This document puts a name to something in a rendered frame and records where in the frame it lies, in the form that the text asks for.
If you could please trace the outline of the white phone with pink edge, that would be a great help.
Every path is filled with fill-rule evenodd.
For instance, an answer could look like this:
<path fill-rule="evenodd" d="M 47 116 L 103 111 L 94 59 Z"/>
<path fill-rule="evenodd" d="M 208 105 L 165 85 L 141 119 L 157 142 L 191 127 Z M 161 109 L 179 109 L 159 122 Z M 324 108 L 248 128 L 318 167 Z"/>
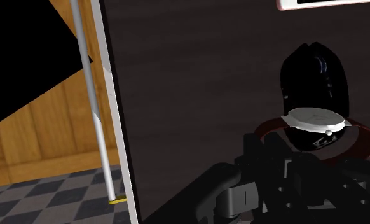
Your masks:
<path fill-rule="evenodd" d="M 370 3 L 370 0 L 276 0 L 280 11 Z"/>

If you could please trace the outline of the dark table with white frame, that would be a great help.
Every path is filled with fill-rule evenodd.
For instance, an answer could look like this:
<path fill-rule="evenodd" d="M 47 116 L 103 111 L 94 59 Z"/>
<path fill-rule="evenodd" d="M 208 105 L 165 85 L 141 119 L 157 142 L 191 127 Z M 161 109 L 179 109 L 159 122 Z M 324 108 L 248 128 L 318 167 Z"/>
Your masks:
<path fill-rule="evenodd" d="M 89 1 L 127 196 L 144 220 L 284 114 L 280 71 L 300 45 L 340 59 L 349 118 L 370 128 L 370 3 L 280 11 L 276 0 Z"/>

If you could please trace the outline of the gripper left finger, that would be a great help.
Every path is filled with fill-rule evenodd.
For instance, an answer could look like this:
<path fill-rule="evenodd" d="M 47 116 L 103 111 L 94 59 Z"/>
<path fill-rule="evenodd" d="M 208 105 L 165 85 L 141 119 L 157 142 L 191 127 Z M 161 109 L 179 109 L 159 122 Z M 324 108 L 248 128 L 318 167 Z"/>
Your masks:
<path fill-rule="evenodd" d="M 237 224 L 251 212 L 255 224 L 280 224 L 285 204 L 280 196 L 283 172 L 277 159 L 285 151 L 276 133 L 261 141 L 243 137 L 244 154 L 233 164 L 218 163 L 149 215 L 144 224 Z"/>

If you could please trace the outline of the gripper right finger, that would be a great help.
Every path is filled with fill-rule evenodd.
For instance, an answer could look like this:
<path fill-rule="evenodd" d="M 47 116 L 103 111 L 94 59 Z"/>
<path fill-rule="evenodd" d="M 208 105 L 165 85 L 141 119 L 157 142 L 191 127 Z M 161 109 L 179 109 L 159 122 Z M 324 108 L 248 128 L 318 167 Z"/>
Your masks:
<path fill-rule="evenodd" d="M 320 212 L 327 222 L 316 217 L 318 224 L 370 224 L 370 161 L 344 158 L 330 165 L 314 154 L 292 151 L 276 133 L 265 136 L 264 145 L 306 206 L 326 200 L 334 206 Z"/>

